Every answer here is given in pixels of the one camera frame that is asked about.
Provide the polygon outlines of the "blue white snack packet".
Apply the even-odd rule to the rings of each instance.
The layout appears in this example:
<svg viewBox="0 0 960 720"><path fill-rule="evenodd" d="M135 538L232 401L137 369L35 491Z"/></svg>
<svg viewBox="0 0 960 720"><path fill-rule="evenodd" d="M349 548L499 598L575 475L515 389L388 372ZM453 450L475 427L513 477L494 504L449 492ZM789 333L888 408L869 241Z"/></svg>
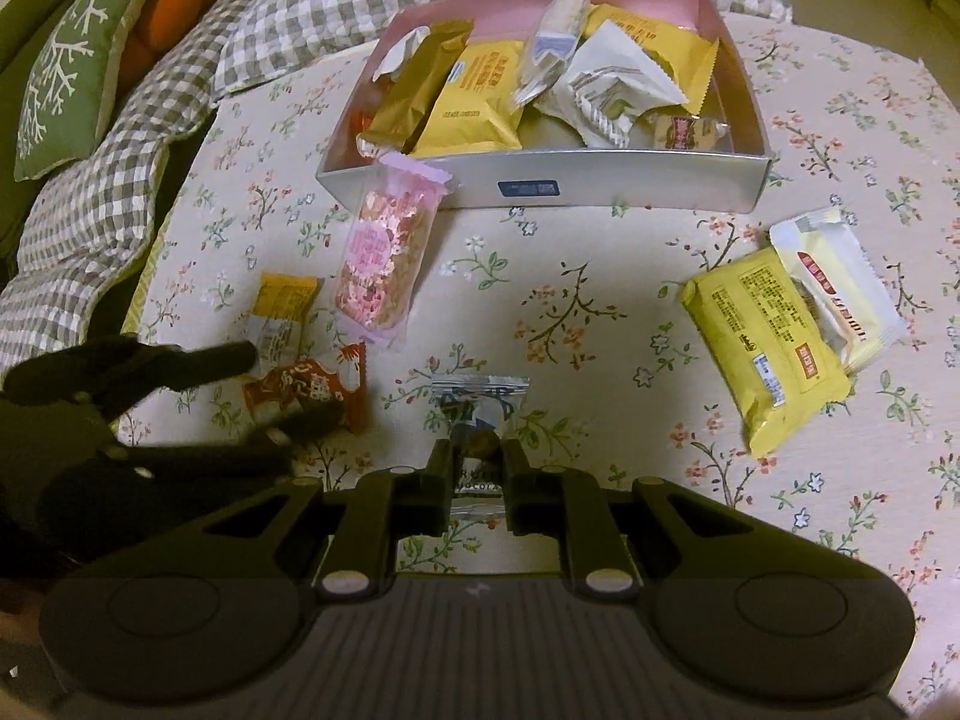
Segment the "blue white snack packet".
<svg viewBox="0 0 960 720"><path fill-rule="evenodd" d="M457 520L505 515L503 442L519 421L529 385L527 377L491 374L451 374L431 383L431 408L448 429Z"/></svg>

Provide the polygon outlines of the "red brown snack packet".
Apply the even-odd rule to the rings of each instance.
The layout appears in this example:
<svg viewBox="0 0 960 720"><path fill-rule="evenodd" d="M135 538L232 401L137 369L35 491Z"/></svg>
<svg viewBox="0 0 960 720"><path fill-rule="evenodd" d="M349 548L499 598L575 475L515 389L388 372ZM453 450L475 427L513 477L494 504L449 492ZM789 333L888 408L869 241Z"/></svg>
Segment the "red brown snack packet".
<svg viewBox="0 0 960 720"><path fill-rule="evenodd" d="M317 358L282 364L262 377L245 377L245 408L257 424L268 424L338 403L340 424L359 433L368 422L367 357L366 344L359 341L327 349Z"/></svg>

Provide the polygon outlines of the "small orange white packet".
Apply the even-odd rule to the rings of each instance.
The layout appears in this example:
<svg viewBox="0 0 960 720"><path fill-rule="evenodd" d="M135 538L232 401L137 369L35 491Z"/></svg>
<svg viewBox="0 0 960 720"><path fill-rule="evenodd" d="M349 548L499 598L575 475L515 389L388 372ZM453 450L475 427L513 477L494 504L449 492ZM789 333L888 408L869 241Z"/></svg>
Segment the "small orange white packet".
<svg viewBox="0 0 960 720"><path fill-rule="evenodd" d="M262 377L278 366L293 364L301 349L302 330L322 288L318 277L295 277L265 271L247 323L245 338L257 351L251 374Z"/></svg>

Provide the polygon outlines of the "pink clear snack packet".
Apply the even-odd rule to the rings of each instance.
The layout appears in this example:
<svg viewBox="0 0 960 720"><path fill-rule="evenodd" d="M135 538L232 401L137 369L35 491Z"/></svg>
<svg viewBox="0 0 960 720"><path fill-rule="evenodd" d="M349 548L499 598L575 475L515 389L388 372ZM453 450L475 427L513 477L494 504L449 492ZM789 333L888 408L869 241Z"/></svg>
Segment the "pink clear snack packet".
<svg viewBox="0 0 960 720"><path fill-rule="evenodd" d="M449 172L402 153L384 154L364 181L335 282L342 323L364 341L404 333L434 220L451 193Z"/></svg>

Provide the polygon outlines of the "yellow sandwich snack packet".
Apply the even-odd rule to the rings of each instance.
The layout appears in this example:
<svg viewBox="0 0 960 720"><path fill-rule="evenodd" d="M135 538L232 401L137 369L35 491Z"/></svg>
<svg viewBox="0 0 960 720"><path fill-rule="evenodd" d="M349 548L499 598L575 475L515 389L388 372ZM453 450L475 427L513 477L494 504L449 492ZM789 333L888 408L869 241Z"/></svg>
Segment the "yellow sandwich snack packet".
<svg viewBox="0 0 960 720"><path fill-rule="evenodd" d="M516 39L470 43L441 88L412 156L493 153L523 148L514 104L524 44Z"/></svg>

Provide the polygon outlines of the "large yellow snack packet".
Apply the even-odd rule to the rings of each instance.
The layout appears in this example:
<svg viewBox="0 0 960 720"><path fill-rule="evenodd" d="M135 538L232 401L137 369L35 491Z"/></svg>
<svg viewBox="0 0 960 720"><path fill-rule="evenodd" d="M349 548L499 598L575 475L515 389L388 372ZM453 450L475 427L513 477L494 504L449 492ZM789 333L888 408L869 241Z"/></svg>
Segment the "large yellow snack packet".
<svg viewBox="0 0 960 720"><path fill-rule="evenodd" d="M773 249L688 280L680 302L731 390L755 457L850 394L850 376Z"/></svg>

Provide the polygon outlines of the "floral tablecloth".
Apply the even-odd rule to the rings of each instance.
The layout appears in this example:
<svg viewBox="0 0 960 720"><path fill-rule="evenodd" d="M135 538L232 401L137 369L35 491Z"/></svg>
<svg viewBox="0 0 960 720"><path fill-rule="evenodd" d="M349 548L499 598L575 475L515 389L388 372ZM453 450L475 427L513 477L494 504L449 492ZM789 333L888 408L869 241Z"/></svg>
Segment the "floral tablecloth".
<svg viewBox="0 0 960 720"><path fill-rule="evenodd" d="M604 486L665 476L888 572L918 622L893 688L918 712L958 697L958 109L923 64L802 26L729 16L773 147L748 215L643 205L644 179L596 206L441 211L405 335L368 346L368 429L301 452L353 486L421 465L434 376L528 377L516 437L532 465ZM335 275L350 215L316 181L373 46L224 98L151 252L124 330L199 348L245 335L260 275L324 280L302 332L347 343ZM907 338L773 455L742 419L677 289L830 205L866 249Z"/></svg>

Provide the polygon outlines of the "small brown candy packet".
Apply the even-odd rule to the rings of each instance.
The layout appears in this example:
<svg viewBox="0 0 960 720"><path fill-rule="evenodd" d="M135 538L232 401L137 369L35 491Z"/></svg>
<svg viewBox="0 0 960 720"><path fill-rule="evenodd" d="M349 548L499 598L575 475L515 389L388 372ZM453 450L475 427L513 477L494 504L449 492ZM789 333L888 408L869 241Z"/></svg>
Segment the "small brown candy packet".
<svg viewBox="0 0 960 720"><path fill-rule="evenodd" d="M652 141L669 151L715 151L727 137L729 125L715 117L667 115L652 117Z"/></svg>

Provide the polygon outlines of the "gold brown snack packet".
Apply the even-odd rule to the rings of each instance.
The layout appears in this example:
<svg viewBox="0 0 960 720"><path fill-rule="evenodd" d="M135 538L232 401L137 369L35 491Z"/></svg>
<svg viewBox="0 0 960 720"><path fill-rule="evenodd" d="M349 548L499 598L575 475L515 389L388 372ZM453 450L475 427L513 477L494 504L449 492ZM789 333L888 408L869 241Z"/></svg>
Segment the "gold brown snack packet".
<svg viewBox="0 0 960 720"><path fill-rule="evenodd" d="M355 137L365 160L387 151L409 153L472 31L472 20L436 21L410 29L387 50L373 80L391 86Z"/></svg>

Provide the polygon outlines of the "green embroidered pillow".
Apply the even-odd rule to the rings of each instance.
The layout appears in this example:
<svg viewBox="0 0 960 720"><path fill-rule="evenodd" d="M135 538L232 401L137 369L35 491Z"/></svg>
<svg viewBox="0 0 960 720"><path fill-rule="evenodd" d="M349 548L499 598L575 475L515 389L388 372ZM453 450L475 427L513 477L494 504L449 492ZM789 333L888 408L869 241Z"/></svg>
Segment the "green embroidered pillow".
<svg viewBox="0 0 960 720"><path fill-rule="evenodd" d="M13 177L37 181L84 160L106 135L125 44L146 0L73 0L32 64Z"/></svg>

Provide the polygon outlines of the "pink snack box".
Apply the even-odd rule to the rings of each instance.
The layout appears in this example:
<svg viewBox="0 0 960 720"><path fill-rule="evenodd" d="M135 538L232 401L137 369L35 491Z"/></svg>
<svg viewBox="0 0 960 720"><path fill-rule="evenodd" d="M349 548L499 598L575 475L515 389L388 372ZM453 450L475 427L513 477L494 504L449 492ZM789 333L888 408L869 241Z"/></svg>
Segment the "pink snack box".
<svg viewBox="0 0 960 720"><path fill-rule="evenodd" d="M630 206L748 213L765 188L771 149L752 85L721 14L711 0L592 0L661 18L718 41L703 114L727 125L713 151L587 148L574 130L538 110L524 115L521 151L451 154L433 164L452 176L448 208ZM355 208L371 165L356 151L359 117L384 98L373 73L387 50L412 29L434 21L470 20L473 39L524 39L550 0L436 0L399 11L352 89L316 177L334 199Z"/></svg>

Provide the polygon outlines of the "clear white snack packet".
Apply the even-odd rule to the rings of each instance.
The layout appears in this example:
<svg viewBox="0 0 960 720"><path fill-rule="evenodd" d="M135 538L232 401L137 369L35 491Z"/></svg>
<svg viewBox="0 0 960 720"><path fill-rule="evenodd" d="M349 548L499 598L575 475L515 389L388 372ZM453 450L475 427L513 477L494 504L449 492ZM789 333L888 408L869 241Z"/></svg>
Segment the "clear white snack packet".
<svg viewBox="0 0 960 720"><path fill-rule="evenodd" d="M521 109L544 94L565 73L579 46L590 0L551 0L524 43L512 107Z"/></svg>

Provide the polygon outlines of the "yellow orange snack packet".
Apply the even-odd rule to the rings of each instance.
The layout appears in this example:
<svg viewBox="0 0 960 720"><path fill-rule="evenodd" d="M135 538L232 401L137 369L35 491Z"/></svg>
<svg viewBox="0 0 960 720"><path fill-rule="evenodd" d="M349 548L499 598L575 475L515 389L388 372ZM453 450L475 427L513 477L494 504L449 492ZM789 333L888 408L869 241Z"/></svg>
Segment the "yellow orange snack packet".
<svg viewBox="0 0 960 720"><path fill-rule="evenodd" d="M670 21L638 15L609 4L590 7L584 36L592 36L605 21L612 21L626 32L672 78L686 96L683 105L686 114L700 114L715 71L718 39L708 41L697 32Z"/></svg>

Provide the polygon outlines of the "orange pumpkin plush pillow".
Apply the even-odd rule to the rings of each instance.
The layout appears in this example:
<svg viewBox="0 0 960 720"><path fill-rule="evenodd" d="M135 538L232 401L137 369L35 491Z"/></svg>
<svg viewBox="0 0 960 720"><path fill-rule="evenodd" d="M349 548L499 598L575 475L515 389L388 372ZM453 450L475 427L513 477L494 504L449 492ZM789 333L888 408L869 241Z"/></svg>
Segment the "orange pumpkin plush pillow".
<svg viewBox="0 0 960 720"><path fill-rule="evenodd" d="M125 43L117 76L117 98L132 91L214 3L215 0L146 0Z"/></svg>

